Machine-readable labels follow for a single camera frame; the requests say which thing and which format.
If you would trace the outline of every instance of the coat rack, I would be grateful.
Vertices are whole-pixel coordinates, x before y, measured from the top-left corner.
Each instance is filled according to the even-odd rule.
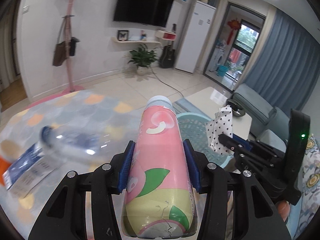
[[[66,16],[66,24],[65,24],[65,43],[66,43],[66,63],[67,63],[67,73],[68,73],[68,82],[69,87],[66,88],[62,93],[72,93],[75,91],[84,90],[84,87],[82,86],[74,86],[72,81],[72,60],[69,56],[70,53],[70,41],[71,41],[71,35],[70,35],[70,27],[71,27],[71,11],[73,6],[74,0],[69,0],[68,8],[67,8],[67,16]]]

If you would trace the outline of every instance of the small figurine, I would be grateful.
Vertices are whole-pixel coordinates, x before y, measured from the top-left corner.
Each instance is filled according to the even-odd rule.
[[[141,41],[146,41],[147,40],[147,34],[144,31],[141,31]]]

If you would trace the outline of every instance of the table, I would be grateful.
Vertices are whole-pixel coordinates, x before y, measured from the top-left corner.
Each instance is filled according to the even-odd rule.
[[[39,131],[46,125],[59,127],[68,124],[88,128],[110,136],[108,150],[86,162],[69,159],[60,168],[50,173],[23,199],[17,199],[0,185],[0,205],[10,222],[24,239],[29,233],[43,206],[71,170],[79,174],[92,172],[103,163],[111,161],[115,154],[125,150],[129,140],[136,141],[141,115],[144,109],[132,110],[129,105],[103,95],[83,90],[41,103],[13,116],[0,133],[0,155],[14,161],[25,150],[39,140]],[[199,231],[206,195],[194,190]],[[113,204],[123,240],[136,240],[124,236],[121,229],[121,214],[124,192],[113,195]],[[86,227],[88,239],[93,239],[91,194],[86,195]],[[196,240],[197,234],[186,240]]]
[[[215,113],[223,107],[227,97],[212,87],[207,87],[191,96],[186,97],[190,103],[199,108],[210,118],[215,118]],[[244,140],[248,139],[252,118],[247,113],[242,117],[232,117],[233,133]]]

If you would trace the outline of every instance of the handbag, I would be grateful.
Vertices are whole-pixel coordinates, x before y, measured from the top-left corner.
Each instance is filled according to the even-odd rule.
[[[59,31],[59,36],[58,36],[58,40],[57,40],[57,44],[56,44],[56,48],[54,51],[54,55],[53,55],[53,62],[52,65],[53,66],[61,66],[62,63],[66,60],[66,43],[65,41],[62,41],[61,43],[59,43],[60,37],[61,37],[61,33],[62,33],[62,28],[64,27],[66,23],[66,19],[63,19],[63,22],[61,24],[61,28]]]

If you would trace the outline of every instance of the washing machine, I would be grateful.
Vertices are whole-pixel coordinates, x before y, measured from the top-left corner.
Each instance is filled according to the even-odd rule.
[[[211,60],[208,65],[209,71],[211,72],[217,71],[218,66],[223,64],[222,62],[223,55],[224,55],[224,49],[221,49],[220,47],[217,46],[212,54]]]

